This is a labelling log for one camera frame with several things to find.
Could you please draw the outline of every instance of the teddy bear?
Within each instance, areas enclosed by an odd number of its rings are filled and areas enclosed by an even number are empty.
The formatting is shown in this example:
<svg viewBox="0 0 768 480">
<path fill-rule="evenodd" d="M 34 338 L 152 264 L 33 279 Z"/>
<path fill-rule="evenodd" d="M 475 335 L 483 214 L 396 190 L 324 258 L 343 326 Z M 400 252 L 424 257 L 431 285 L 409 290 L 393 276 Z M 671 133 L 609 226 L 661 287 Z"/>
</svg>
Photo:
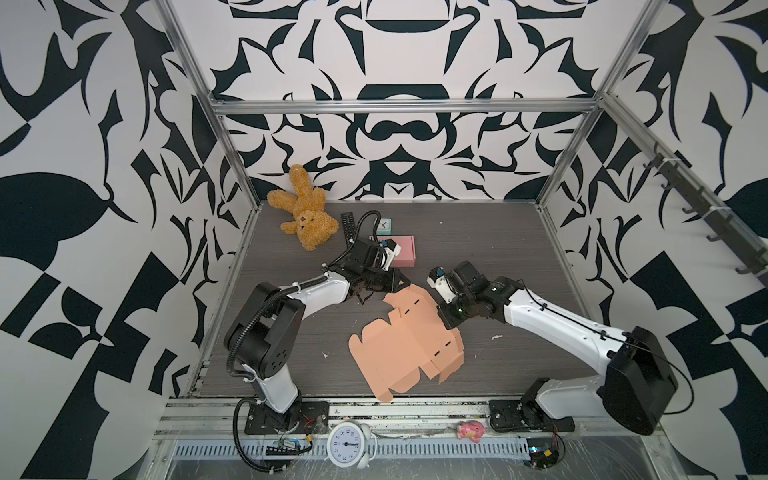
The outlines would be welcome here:
<svg viewBox="0 0 768 480">
<path fill-rule="evenodd" d="M 272 207 L 282 208 L 293 214 L 294 221 L 281 224 L 280 229 L 289 235 L 298 235 L 302 247 L 311 252 L 339 231 L 339 222 L 323 211 L 326 206 L 326 191 L 320 187 L 312 188 L 310 176 L 304 167 L 293 165 L 288 177 L 296 195 L 283 190 L 272 190 L 266 198 Z"/>
</svg>

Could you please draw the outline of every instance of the pink box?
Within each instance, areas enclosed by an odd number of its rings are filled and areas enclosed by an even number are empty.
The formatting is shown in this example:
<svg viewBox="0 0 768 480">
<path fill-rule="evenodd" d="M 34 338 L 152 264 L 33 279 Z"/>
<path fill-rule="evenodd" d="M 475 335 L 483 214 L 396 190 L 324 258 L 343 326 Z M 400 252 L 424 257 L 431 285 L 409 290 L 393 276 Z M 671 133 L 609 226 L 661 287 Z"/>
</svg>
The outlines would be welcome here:
<svg viewBox="0 0 768 480">
<path fill-rule="evenodd" d="M 392 266 L 403 268 L 405 266 L 416 265 L 416 243 L 413 240 L 413 235 L 407 235 L 404 237 L 379 237 L 379 240 L 391 238 L 398 245 L 400 245 L 400 254 L 392 261 Z"/>
</svg>

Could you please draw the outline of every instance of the black remote control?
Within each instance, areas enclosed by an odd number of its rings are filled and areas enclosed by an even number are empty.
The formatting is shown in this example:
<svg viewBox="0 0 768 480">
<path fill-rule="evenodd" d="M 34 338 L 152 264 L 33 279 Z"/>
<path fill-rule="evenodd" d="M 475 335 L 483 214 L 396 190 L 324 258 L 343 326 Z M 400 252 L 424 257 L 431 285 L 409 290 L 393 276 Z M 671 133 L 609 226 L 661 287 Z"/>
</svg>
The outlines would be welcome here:
<svg viewBox="0 0 768 480">
<path fill-rule="evenodd" d="M 355 217 L 352 212 L 341 214 L 341 226 L 344 229 L 344 244 L 349 246 L 349 241 L 355 239 Z"/>
</svg>

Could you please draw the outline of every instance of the pink figurine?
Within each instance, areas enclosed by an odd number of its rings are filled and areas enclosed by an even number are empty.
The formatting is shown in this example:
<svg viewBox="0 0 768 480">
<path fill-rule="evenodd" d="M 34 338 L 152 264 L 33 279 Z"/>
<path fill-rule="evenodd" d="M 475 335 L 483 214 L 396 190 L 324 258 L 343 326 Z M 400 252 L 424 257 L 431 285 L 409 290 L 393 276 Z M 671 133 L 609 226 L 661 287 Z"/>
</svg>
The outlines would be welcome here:
<svg viewBox="0 0 768 480">
<path fill-rule="evenodd" d="M 474 443 L 480 443 L 480 437 L 484 433 L 485 427 L 480 422 L 463 422 L 456 428 L 456 436 L 460 439 L 471 439 Z"/>
</svg>

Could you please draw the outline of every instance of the patterned wallpaper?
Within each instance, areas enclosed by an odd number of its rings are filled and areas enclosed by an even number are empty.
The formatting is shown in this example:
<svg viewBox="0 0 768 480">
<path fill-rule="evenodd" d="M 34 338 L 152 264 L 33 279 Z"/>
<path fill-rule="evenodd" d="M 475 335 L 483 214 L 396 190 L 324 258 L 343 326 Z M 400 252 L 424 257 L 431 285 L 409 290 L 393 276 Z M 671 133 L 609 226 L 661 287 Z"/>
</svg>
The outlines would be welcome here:
<svg viewBox="0 0 768 480">
<path fill-rule="evenodd" d="M 671 0 L 619 98 L 760 236 L 768 237 L 768 5 Z M 768 474 L 768 290 L 603 114 L 548 209 L 591 314 L 642 326 L 693 380 L 666 415 L 690 473 Z M 668 407 L 690 401 L 684 381 Z"/>
<path fill-rule="evenodd" d="M 535 199 L 578 112 L 231 115 L 260 198 L 303 164 L 333 199 Z"/>
<path fill-rule="evenodd" d="M 641 0 L 174 0 L 223 99 L 592 96 Z"/>
<path fill-rule="evenodd" d="M 250 212 L 146 0 L 0 3 L 0 478 L 131 478 Z"/>
</svg>

